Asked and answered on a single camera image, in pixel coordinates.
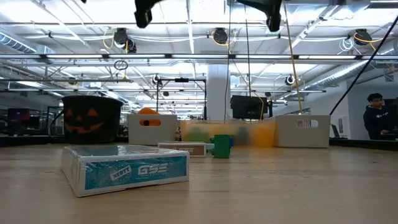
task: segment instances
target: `small box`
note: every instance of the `small box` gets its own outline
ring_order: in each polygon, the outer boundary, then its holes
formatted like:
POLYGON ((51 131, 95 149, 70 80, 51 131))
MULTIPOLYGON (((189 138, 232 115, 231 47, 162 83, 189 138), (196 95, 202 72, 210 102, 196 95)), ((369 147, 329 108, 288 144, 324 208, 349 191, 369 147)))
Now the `small box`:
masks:
POLYGON ((157 146, 162 149, 187 151, 190 157, 206 157, 206 143, 204 142, 169 141, 160 142, 157 146))
POLYGON ((274 146, 317 147, 329 146, 330 116, 281 115, 275 116, 274 146))
POLYGON ((157 146, 159 142, 175 140, 178 123, 176 115, 130 114, 127 116, 127 124, 129 144, 157 146), (160 125, 145 126, 145 121, 153 120, 159 120, 160 125))
POLYGON ((189 153, 148 146, 66 147, 62 170, 77 197, 189 180, 189 153))

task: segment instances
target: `green block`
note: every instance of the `green block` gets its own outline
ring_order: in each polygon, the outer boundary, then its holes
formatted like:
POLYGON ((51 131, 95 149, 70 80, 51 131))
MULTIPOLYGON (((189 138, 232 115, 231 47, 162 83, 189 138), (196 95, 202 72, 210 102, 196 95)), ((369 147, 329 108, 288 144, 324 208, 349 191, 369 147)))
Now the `green block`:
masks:
POLYGON ((231 154, 229 146, 229 135, 217 134, 214 136, 214 158, 229 159, 231 154))

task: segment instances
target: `desk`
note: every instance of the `desk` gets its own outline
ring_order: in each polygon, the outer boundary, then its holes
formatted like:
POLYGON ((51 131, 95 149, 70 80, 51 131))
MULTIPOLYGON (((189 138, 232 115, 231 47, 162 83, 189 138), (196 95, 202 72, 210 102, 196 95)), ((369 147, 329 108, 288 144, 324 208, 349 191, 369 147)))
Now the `desk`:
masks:
POLYGON ((0 223, 396 223, 398 152, 232 149, 190 181, 76 198, 63 145, 0 148, 0 223))

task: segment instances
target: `jack-o-lantern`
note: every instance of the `jack-o-lantern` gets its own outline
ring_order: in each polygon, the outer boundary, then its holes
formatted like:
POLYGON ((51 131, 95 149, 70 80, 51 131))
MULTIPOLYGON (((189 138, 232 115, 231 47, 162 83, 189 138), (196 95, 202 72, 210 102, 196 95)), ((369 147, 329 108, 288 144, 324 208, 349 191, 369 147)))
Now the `jack-o-lantern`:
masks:
MULTIPOLYGON (((138 111, 138 114, 151 114, 151 115, 159 115, 158 112, 150 109, 150 108, 143 108, 138 111)), ((139 121, 139 124, 142 126, 160 126, 160 120, 158 119, 143 119, 139 121)))
POLYGON ((69 142, 98 144, 116 138, 122 102, 98 96, 66 96, 62 101, 64 132, 69 142))

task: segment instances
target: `man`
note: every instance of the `man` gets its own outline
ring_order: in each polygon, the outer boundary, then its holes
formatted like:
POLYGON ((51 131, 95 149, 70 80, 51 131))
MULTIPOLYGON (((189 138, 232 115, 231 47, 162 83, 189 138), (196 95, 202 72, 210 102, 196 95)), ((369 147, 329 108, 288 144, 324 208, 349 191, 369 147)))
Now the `man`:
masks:
POLYGON ((371 140, 382 140, 383 135, 390 133, 394 122, 387 108, 383 106, 383 96, 380 93, 372 93, 368 96, 369 106, 363 114, 365 128, 371 140))

